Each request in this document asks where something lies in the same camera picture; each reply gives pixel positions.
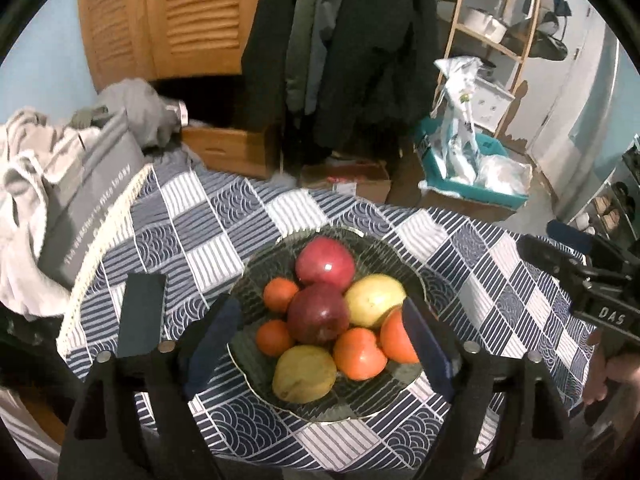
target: teal plastic bin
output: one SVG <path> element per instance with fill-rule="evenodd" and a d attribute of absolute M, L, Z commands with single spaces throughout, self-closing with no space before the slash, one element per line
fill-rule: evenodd
<path fill-rule="evenodd" d="M 501 205 L 512 210 L 518 209 L 527 201 L 527 195 L 498 193 L 484 187 L 468 186 L 467 184 L 452 182 L 448 178 L 443 178 L 437 167 L 428 139 L 428 135 L 435 132 L 441 124 L 441 119 L 427 117 L 420 122 L 415 131 L 414 141 L 417 146 L 418 156 L 422 161 L 425 180 L 429 187 L 440 191 L 455 192 L 468 200 Z M 508 156 L 507 150 L 504 149 L 499 140 L 478 132 L 476 132 L 476 140 L 478 141 L 480 153 L 483 155 Z"/>

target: blue and white tablecloth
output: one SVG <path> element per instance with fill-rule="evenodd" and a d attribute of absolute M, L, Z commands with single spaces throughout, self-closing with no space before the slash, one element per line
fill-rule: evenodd
<path fill-rule="evenodd" d="M 536 349 L 565 406 L 580 397 L 590 327 L 569 316 L 568 298 L 553 278 L 521 261 L 517 235 L 443 210 L 374 205 L 176 165 L 151 168 L 127 209 L 62 335 L 61 352 L 81 378 L 99 352 L 116 349 L 128 273 L 167 275 L 163 338 L 177 339 L 231 288 L 252 253 L 295 230 L 334 222 L 393 245 L 460 339 L 513 357 Z M 142 422 L 153 426 L 148 396 L 139 394 L 137 403 Z M 495 431 L 499 404 L 496 397 L 478 449 Z M 418 467 L 448 409 L 422 376 L 376 416 L 309 424 L 257 399 L 227 355 L 190 405 L 213 453 L 310 470 Z"/>

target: plastic bag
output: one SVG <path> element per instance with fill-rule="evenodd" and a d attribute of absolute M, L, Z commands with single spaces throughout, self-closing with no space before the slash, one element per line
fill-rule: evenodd
<path fill-rule="evenodd" d="M 498 193 L 528 195 L 532 169 L 503 155 L 483 155 L 475 186 Z"/>
<path fill-rule="evenodd" d="M 482 65 L 477 57 L 439 59 L 435 65 L 446 78 L 432 116 L 447 97 L 447 108 L 432 146 L 442 176 L 463 184 L 473 184 L 479 167 L 479 150 L 471 111 L 476 90 L 476 73 Z"/>

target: orange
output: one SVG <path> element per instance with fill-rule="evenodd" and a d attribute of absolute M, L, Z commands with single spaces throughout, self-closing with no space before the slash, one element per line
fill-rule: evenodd
<path fill-rule="evenodd" d="M 334 361 L 338 370 L 354 381 L 375 377 L 386 366 L 386 356 L 368 328 L 351 328 L 342 334 L 334 345 Z"/>
<path fill-rule="evenodd" d="M 255 344 L 260 352 L 269 357 L 280 357 L 295 343 L 289 335 L 287 324 L 281 319 L 267 321 L 255 334 Z"/>
<path fill-rule="evenodd" d="M 385 355 L 397 363 L 408 365 L 420 362 L 402 324 L 401 307 L 396 307 L 386 316 L 380 328 L 380 346 Z"/>
<path fill-rule="evenodd" d="M 273 278 L 262 292 L 264 305 L 278 314 L 284 314 L 293 297 L 300 291 L 298 286 L 287 278 Z"/>

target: red apple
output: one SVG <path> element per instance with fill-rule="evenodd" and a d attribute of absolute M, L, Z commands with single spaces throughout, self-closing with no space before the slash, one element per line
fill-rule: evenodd
<path fill-rule="evenodd" d="M 330 283 L 315 283 L 297 293 L 287 310 L 287 328 L 293 339 L 322 345 L 349 327 L 349 309 L 340 290 Z"/>
<path fill-rule="evenodd" d="M 305 285 L 331 283 L 344 292 L 355 273 L 351 253 L 340 242 L 326 236 L 311 240 L 296 259 L 296 275 Z"/>

